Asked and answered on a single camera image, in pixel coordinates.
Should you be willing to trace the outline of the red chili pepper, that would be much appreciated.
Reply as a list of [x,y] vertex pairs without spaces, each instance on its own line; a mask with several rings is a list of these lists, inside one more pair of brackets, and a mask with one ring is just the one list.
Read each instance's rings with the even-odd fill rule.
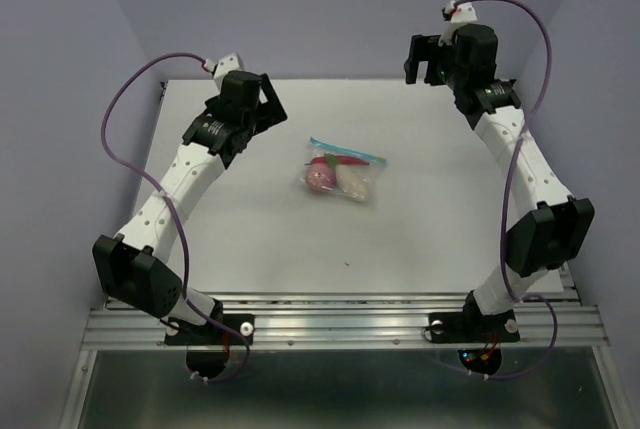
[[361,159],[359,157],[331,153],[327,153],[321,156],[319,158],[319,162],[326,164],[332,168],[335,168],[339,165],[368,166],[370,164],[369,161]]

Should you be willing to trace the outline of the purple red onion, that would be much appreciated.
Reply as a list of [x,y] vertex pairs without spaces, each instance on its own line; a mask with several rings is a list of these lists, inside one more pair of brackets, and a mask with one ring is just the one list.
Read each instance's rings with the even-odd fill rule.
[[324,163],[311,164],[305,173],[305,183],[313,191],[331,191],[336,185],[335,171]]

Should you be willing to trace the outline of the clear zip top bag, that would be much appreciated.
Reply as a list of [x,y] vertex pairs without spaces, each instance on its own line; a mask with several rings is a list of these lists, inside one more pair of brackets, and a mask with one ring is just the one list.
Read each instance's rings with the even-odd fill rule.
[[369,204],[386,166],[385,157],[310,137],[300,187],[311,194]]

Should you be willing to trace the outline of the white daikon radish with leaves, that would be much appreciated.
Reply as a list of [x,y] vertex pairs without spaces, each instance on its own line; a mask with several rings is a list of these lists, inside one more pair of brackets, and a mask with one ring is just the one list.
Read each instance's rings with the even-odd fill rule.
[[349,197],[359,202],[369,199],[369,190],[363,180],[347,165],[335,167],[338,187]]

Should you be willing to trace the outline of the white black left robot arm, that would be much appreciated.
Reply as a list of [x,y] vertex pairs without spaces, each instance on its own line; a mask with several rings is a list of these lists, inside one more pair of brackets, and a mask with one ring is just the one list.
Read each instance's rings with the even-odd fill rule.
[[100,236],[92,255],[106,295],[157,319],[187,323],[199,342],[222,331],[221,304],[189,286],[168,261],[186,243],[184,225],[209,187],[258,134],[287,119],[266,74],[231,70],[217,95],[182,136],[176,155],[138,212],[113,236]]

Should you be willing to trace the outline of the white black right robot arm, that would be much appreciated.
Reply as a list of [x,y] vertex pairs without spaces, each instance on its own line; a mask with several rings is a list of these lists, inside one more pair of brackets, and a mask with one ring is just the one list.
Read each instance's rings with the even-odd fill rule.
[[548,272],[575,258],[595,216],[587,198],[578,199],[554,174],[526,129],[525,113],[513,84],[496,78],[498,37],[478,23],[449,34],[414,35],[404,63],[405,81],[447,86],[454,105],[485,144],[505,177],[503,203],[518,219],[503,215],[500,260],[471,291],[460,315],[463,333],[482,339],[496,327],[497,315],[511,310]]

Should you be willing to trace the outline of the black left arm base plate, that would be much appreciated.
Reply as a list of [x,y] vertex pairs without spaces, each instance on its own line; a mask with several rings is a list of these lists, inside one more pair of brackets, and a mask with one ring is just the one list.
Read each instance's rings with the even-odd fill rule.
[[[167,346],[242,346],[237,336],[230,335],[217,327],[206,323],[202,326],[170,318],[165,325],[164,344]],[[251,313],[225,313],[222,324],[240,333],[248,342],[253,344],[255,316]]]

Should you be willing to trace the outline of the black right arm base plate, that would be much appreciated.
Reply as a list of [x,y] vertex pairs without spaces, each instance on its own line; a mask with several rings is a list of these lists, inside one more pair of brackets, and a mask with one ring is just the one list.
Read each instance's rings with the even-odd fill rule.
[[484,316],[465,316],[462,312],[429,313],[426,328],[434,344],[484,344],[493,342],[516,343],[520,341],[518,324],[513,310]]

